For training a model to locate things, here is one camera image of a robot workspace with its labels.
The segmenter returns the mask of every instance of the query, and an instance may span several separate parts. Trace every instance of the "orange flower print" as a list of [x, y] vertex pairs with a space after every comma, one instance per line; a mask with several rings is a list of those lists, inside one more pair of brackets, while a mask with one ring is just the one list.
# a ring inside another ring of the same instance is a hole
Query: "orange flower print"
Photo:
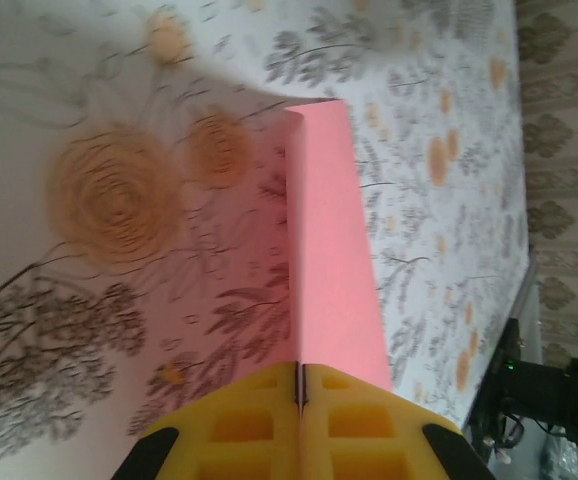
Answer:
[[451, 111], [453, 104], [453, 96], [451, 91], [447, 88], [440, 90], [440, 111], [445, 115]]
[[160, 8], [147, 20], [147, 50], [164, 66], [180, 64], [190, 57], [187, 29], [173, 9]]
[[389, 215], [387, 217], [387, 230], [394, 231], [396, 229], [396, 217]]
[[449, 156], [449, 160], [456, 161], [458, 160], [460, 150], [460, 137], [458, 134], [458, 130], [452, 128], [447, 133], [447, 155]]
[[366, 105], [367, 124], [371, 128], [378, 128], [380, 126], [380, 111], [378, 105], [374, 102], [369, 102]]
[[496, 42], [501, 45], [509, 45], [509, 37], [503, 28], [499, 28], [496, 33]]
[[247, 0], [247, 6], [252, 12], [260, 12], [265, 8], [265, 0]]
[[469, 302], [467, 304], [467, 308], [465, 309], [465, 323], [467, 325], [471, 325], [473, 321], [473, 304]]
[[425, 393], [425, 389], [422, 386], [422, 383], [416, 382], [416, 386], [414, 389], [414, 399], [416, 400], [416, 403], [422, 402], [422, 397], [423, 397], [424, 393]]
[[471, 337], [469, 338], [469, 356], [473, 357], [478, 351], [478, 340], [479, 340], [478, 330], [471, 332]]
[[493, 55], [489, 59], [489, 83], [491, 88], [498, 90], [507, 76], [507, 64], [504, 60]]
[[402, 26], [402, 22], [396, 22], [392, 30], [394, 43], [396, 45], [402, 45], [405, 41], [405, 29]]
[[156, 371], [156, 375], [169, 385], [182, 385], [185, 381], [185, 377], [176, 369], [173, 362], [161, 365]]
[[93, 132], [54, 159], [47, 182], [49, 217], [95, 264], [142, 261], [175, 236], [181, 183], [156, 137], [120, 127]]
[[442, 235], [438, 237], [438, 252], [443, 257], [445, 256], [445, 253], [447, 253], [447, 241]]
[[353, 0], [357, 12], [364, 12], [369, 7], [370, 0]]
[[220, 108], [206, 113], [191, 127], [186, 161], [201, 186], [232, 187], [253, 164], [253, 141], [231, 113]]
[[463, 350], [458, 356], [458, 363], [456, 364], [456, 388], [459, 392], [463, 392], [467, 388], [470, 361], [469, 352]]
[[422, 33], [420, 30], [414, 30], [411, 32], [411, 37], [409, 38], [409, 49], [416, 52], [420, 50], [422, 46]]
[[427, 169], [431, 183], [442, 187], [447, 180], [447, 148], [438, 138], [432, 138], [427, 147]]

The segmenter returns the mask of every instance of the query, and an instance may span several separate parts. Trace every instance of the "floral wallpaper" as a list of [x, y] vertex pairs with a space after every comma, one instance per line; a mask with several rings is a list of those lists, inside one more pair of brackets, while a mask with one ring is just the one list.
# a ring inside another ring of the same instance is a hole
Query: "floral wallpaper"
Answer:
[[578, 356], [578, 2], [520, 2], [530, 241], [545, 358]]
[[[109, 478], [295, 359], [279, 125], [327, 98], [394, 392], [462, 424], [528, 264], [516, 52], [510, 1], [0, 0], [0, 478]], [[578, 135], [527, 121], [547, 156]]]

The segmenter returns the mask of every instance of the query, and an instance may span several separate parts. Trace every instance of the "blurry flower pattern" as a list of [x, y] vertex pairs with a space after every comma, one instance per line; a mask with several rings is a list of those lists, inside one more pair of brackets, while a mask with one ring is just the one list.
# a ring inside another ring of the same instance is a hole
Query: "blurry flower pattern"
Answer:
[[180, 227], [180, 183], [155, 137], [128, 128], [93, 133], [53, 162], [51, 223], [92, 262], [144, 260]]
[[191, 40], [182, 19], [170, 7], [156, 11], [147, 21], [147, 48], [156, 62], [174, 66], [191, 56]]
[[191, 127], [189, 162], [194, 179], [206, 188], [235, 185], [253, 164], [253, 141], [232, 114], [212, 109]]
[[[104, 445], [111, 472], [125, 435], [294, 359], [276, 127], [314, 97], [349, 106], [394, 390], [461, 424], [527, 264], [512, 2], [192, 3], [0, 0], [0, 456]], [[544, 158], [577, 133], [526, 122]]]

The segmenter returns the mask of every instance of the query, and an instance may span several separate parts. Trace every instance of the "wall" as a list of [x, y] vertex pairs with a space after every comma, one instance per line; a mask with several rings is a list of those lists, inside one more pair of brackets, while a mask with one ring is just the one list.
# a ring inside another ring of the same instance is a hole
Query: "wall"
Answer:
[[516, 3], [530, 238], [547, 362], [578, 356], [578, 0]]

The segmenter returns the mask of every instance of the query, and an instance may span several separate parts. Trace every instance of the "square cutout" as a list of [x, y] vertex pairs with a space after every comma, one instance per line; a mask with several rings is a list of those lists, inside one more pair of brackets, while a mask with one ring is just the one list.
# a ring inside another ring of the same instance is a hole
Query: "square cutout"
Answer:
[[270, 480], [271, 460], [260, 456], [202, 462], [198, 480]]
[[329, 411], [329, 436], [339, 438], [394, 437], [391, 415], [382, 405], [354, 403]]
[[262, 408], [229, 410], [218, 414], [211, 442], [273, 440], [273, 416]]
[[404, 453], [396, 451], [362, 453], [334, 452], [331, 456], [334, 480], [411, 480], [411, 466]]

